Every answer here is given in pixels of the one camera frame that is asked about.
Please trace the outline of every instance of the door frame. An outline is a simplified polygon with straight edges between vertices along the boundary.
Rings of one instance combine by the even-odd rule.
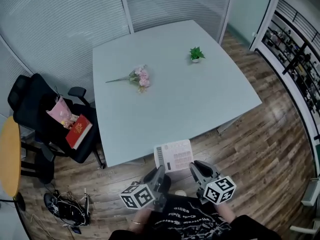
[[[260,42],[262,41],[262,38],[264,37],[268,26],[271,22],[272,17],[274,16],[275,10],[277,8],[279,0],[269,0],[268,7],[264,13],[263,19],[261,21],[261,24],[258,28],[258,31],[255,34],[255,37],[249,47],[250,51],[254,51]]]

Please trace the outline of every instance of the office chair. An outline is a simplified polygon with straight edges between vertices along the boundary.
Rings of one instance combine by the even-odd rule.
[[[61,156],[71,157],[82,164],[93,152],[100,168],[104,169],[106,164],[101,162],[96,148],[96,144],[101,141],[97,112],[84,98],[85,93],[86,89],[82,87],[72,87],[68,92],[68,95],[78,97],[84,105],[73,104],[72,100],[64,98],[72,114],[77,116],[83,114],[92,124],[90,131],[77,149],[72,149],[66,140],[69,130],[46,112],[55,105],[55,98],[58,94],[49,87],[40,74],[34,74],[31,77],[18,76],[9,93],[8,103],[13,110],[14,121],[21,126],[35,130],[36,135],[47,149],[47,152],[43,154],[50,162],[56,156]],[[52,148],[49,145],[50,142],[57,145],[63,153]]]

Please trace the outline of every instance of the flower bouquet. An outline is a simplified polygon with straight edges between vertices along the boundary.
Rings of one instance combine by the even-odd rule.
[[[139,65],[135,67],[129,75],[116,80],[107,81],[106,83],[117,81],[130,81],[131,83],[138,85],[139,92],[143,93],[150,86],[149,74],[146,70],[146,67],[147,65]]]

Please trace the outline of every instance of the small green plant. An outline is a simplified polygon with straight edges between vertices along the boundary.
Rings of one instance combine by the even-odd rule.
[[[200,47],[194,47],[193,49],[190,49],[191,54],[191,60],[199,59],[199,58],[205,58],[202,51],[200,51]]]

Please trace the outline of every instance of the table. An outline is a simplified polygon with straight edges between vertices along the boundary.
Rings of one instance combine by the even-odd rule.
[[[33,163],[21,161],[21,147],[37,152]],[[3,190],[10,197],[18,194],[20,175],[36,177],[44,184],[51,182],[54,164],[43,156],[41,149],[21,143],[19,125],[13,116],[5,121],[0,135],[0,180]]]
[[[200,46],[205,59],[190,61]],[[144,93],[126,81],[146,64]],[[193,20],[149,28],[93,49],[93,86],[107,165],[153,153],[154,146],[190,139],[262,102],[227,53]]]

